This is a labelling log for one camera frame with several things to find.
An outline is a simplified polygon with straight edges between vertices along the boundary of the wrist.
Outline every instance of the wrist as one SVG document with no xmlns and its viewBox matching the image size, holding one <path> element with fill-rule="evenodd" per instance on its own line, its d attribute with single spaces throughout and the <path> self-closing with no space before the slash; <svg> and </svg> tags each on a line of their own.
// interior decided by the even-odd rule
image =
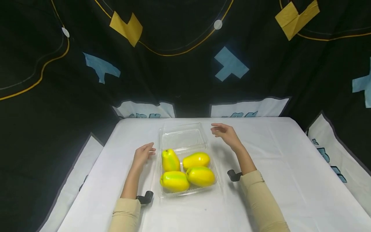
<svg viewBox="0 0 371 232">
<path fill-rule="evenodd" d="M 246 151 L 246 148 L 244 147 L 244 145 L 242 145 L 242 143 L 238 143 L 234 146 L 231 147 L 232 151 L 234 151 L 234 153 L 239 153 L 239 152 L 242 152 L 242 151 Z"/>
<path fill-rule="evenodd" d="M 142 170 L 143 170 L 143 165 L 132 164 L 130 167 L 129 173 L 140 175 L 142 173 Z"/>
</svg>

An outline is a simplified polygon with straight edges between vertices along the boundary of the table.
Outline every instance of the table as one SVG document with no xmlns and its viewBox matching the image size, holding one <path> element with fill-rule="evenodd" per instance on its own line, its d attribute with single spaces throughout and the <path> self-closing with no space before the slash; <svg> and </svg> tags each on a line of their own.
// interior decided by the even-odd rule
<svg viewBox="0 0 371 232">
<path fill-rule="evenodd" d="M 152 203 L 142 207 L 140 231 L 256 231 L 239 184 L 231 182 L 227 175 L 230 169 L 240 171 L 237 159 L 221 138 L 211 134 L 212 122 L 235 128 L 291 231 L 371 231 L 371 218 L 290 118 L 121 120 L 58 231 L 106 231 L 135 149 L 152 141 L 158 149 L 161 127 L 196 122 L 202 123 L 209 154 L 217 166 L 217 190 L 160 199 L 154 157 L 146 164 L 139 181 L 138 194 L 154 192 Z"/>
</svg>

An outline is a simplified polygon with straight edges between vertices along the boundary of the yellow line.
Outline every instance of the yellow line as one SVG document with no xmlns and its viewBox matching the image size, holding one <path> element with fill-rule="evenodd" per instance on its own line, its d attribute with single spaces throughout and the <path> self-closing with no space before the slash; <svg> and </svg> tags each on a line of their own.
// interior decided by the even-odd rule
<svg viewBox="0 0 371 232">
<path fill-rule="evenodd" d="M 104 13 L 106 13 L 106 15 L 111 19 L 112 17 L 103 9 L 103 7 L 99 4 L 99 2 L 97 0 L 94 0 L 98 6 L 104 11 Z"/>
<path fill-rule="evenodd" d="M 112 17 L 103 9 L 103 7 L 99 4 L 99 2 L 97 2 L 97 0 L 94 0 L 98 6 L 104 11 L 104 13 L 106 13 L 106 15 L 111 19 Z M 231 8 L 232 4 L 233 4 L 233 1 L 234 0 L 231 0 L 231 3 L 229 4 L 226 12 L 224 13 L 223 17 L 221 18 L 221 20 L 223 21 L 223 19 L 225 18 L 225 16 L 227 15 L 229 9 Z M 190 49 L 188 49 L 187 51 L 185 52 L 181 52 L 181 53 L 177 53 L 177 54 L 171 54 L 171 55 L 165 55 L 165 54 L 160 54 L 160 53 L 157 53 L 155 51 L 153 51 L 152 49 L 150 49 L 147 45 L 145 45 L 143 42 L 141 41 L 138 41 L 139 43 L 141 43 L 143 46 L 145 46 L 148 50 L 150 50 L 151 52 L 159 55 L 159 56 L 178 56 L 178 55 L 182 55 L 182 54 L 185 54 L 191 50 L 193 50 L 194 48 L 196 48 L 197 46 L 199 46 L 201 43 L 203 43 L 207 38 L 209 38 L 211 36 L 212 33 L 214 33 L 215 29 L 213 29 L 210 34 L 208 34 L 201 42 L 199 42 L 198 44 L 196 44 L 195 46 L 191 47 Z"/>
<path fill-rule="evenodd" d="M 63 27 L 65 27 L 65 26 L 63 25 L 63 23 L 62 23 L 62 20 L 61 20 L 60 17 L 59 17 L 59 14 L 58 14 L 58 12 L 57 12 L 57 9 L 55 8 L 55 5 L 54 5 L 53 0 L 50 0 L 50 1 L 52 2 L 52 5 L 53 5 L 53 8 L 54 8 L 54 11 L 55 11 L 57 17 L 59 18 L 60 23 L 62 24 Z"/>
<path fill-rule="evenodd" d="M 24 89 L 24 90 L 22 90 L 22 91 L 20 91 L 20 92 L 18 92 L 18 93 L 15 93 L 15 94 L 12 94 L 12 95 L 9 95 L 9 96 L 6 96 L 6 97 L 2 97 L 2 98 L 0 98 L 0 101 L 1 101 L 1 100 L 4 100 L 4 99 L 7 99 L 7 98 L 15 97 L 15 96 L 17 96 L 17 95 L 20 95 L 20 94 L 22 94 L 22 93 L 24 93 L 24 92 L 27 92 L 28 90 L 32 89 L 33 87 L 37 86 L 37 85 L 42 81 L 42 79 L 43 79 L 44 69 L 45 69 L 46 65 L 49 64 L 49 63 L 52 62 L 52 61 L 55 61 L 55 60 L 58 60 L 58 59 L 64 57 L 64 56 L 68 53 L 68 50 L 69 50 L 69 39 L 67 38 L 67 49 L 66 49 L 66 51 L 65 51 L 61 56 L 59 56 L 59 57 L 57 57 L 57 58 L 54 58 L 54 59 L 51 59 L 51 60 L 47 61 L 47 62 L 43 65 L 43 68 L 41 69 L 40 79 L 39 79 L 35 84 L 31 85 L 31 86 L 28 87 L 27 89 Z"/>
<path fill-rule="evenodd" d="M 191 47 L 190 49 L 188 49 L 187 51 L 184 51 L 184 52 L 181 52 L 181 53 L 177 53 L 177 54 L 171 54 L 171 55 L 164 55 L 164 54 L 160 54 L 160 53 L 157 53 L 155 51 L 153 51 L 152 49 L 150 49 L 149 47 L 147 47 L 147 45 L 145 45 L 144 43 L 142 43 L 141 41 L 138 41 L 140 42 L 141 44 L 143 44 L 148 50 L 150 50 L 151 52 L 157 54 L 157 55 L 160 55 L 160 56 L 178 56 L 178 55 L 182 55 L 182 54 L 185 54 L 187 52 L 189 52 L 190 50 L 193 50 L 194 48 L 196 48 L 197 46 L 199 46 L 201 43 L 203 43 L 207 38 L 209 38 L 211 36 L 211 34 L 215 31 L 215 29 L 212 30 L 212 32 L 210 34 L 208 34 L 203 40 L 201 40 L 201 42 L 199 42 L 198 44 L 196 44 L 195 46 Z"/>
<path fill-rule="evenodd" d="M 281 10 L 283 9 L 282 8 L 282 3 L 281 3 L 281 0 L 278 0 L 279 1 L 279 5 L 281 7 Z M 297 33 L 298 36 L 301 36 L 303 38 L 306 38 L 306 39 L 311 39 L 311 40 L 316 40 L 316 41 L 331 41 L 331 40 L 335 40 L 335 39 L 343 39 L 343 38 L 351 38 L 351 37 L 359 37 L 359 36 L 365 36 L 365 35 L 371 35 L 371 32 L 370 33 L 365 33 L 365 34 L 359 34 L 359 35 L 347 35 L 347 36 L 340 36 L 340 37 L 336 37 L 336 38 L 333 38 L 333 39 L 317 39 L 317 38 L 312 38 L 312 37 L 307 37 L 307 36 L 304 36 L 300 33 Z"/>
</svg>

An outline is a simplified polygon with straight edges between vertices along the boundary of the left hand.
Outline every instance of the left hand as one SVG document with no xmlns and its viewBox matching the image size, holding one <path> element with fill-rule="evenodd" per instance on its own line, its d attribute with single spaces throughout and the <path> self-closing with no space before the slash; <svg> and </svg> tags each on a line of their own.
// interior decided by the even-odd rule
<svg viewBox="0 0 371 232">
<path fill-rule="evenodd" d="M 132 168 L 142 170 L 145 162 L 154 155 L 156 148 L 153 148 L 154 143 L 148 143 L 135 150 Z"/>
</svg>

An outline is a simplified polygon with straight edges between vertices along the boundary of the white circle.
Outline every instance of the white circle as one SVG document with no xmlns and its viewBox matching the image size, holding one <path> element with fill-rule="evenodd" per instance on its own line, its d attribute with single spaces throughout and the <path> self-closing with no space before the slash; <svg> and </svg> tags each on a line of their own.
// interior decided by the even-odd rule
<svg viewBox="0 0 371 232">
<path fill-rule="evenodd" d="M 221 28 L 221 26 L 223 26 L 223 22 L 220 19 L 218 19 L 214 22 L 215 30 L 219 30 Z"/>
<path fill-rule="evenodd" d="M 62 27 L 62 31 L 63 31 L 63 34 L 64 34 L 67 38 L 69 38 L 69 32 L 67 31 L 67 29 L 64 28 L 64 27 Z"/>
</svg>

